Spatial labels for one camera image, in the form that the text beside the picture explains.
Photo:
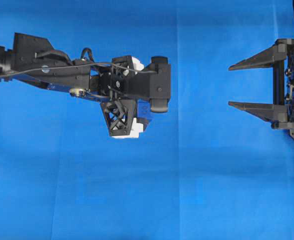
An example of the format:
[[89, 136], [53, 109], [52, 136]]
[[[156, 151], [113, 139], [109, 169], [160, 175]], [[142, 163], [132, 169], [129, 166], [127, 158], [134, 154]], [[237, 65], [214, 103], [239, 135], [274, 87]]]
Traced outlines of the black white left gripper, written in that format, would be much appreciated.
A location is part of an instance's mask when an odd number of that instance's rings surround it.
[[[171, 66], [164, 56], [151, 57], [151, 63], [144, 66], [132, 56], [112, 59], [111, 66], [98, 66], [98, 75], [91, 77], [91, 97], [100, 103], [114, 100], [143, 100], [150, 103], [153, 113], [166, 113], [171, 98]], [[114, 136], [115, 139], [138, 138], [148, 125], [133, 119], [130, 135]]]

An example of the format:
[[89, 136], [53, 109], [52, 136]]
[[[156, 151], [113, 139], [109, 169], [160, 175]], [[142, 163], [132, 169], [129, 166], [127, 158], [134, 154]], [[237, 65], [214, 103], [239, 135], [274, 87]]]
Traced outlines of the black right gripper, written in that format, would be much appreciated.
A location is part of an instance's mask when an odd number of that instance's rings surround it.
[[288, 130], [294, 139], [294, 39], [280, 38], [266, 50], [234, 64], [229, 71], [273, 67], [274, 104], [229, 101], [228, 105]]

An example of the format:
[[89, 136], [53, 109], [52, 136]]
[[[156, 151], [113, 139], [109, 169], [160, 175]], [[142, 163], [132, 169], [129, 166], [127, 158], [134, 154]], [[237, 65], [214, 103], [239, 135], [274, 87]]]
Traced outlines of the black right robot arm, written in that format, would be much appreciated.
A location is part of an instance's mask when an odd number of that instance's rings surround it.
[[230, 66], [229, 70], [257, 68], [273, 69], [273, 103], [228, 104], [270, 122], [274, 130], [288, 130], [294, 139], [294, 38], [279, 38], [270, 48]]

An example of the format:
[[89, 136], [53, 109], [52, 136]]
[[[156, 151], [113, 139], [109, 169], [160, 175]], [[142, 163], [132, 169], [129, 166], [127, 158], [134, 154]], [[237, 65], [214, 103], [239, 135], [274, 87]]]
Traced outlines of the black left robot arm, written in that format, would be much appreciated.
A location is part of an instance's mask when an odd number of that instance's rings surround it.
[[13, 47], [0, 46], [0, 81], [12, 79], [72, 97], [98, 102], [110, 137], [138, 138], [152, 113], [165, 113], [171, 98], [171, 66], [164, 56], [148, 65], [131, 56], [95, 61], [84, 48], [77, 59], [48, 39], [16, 33]]

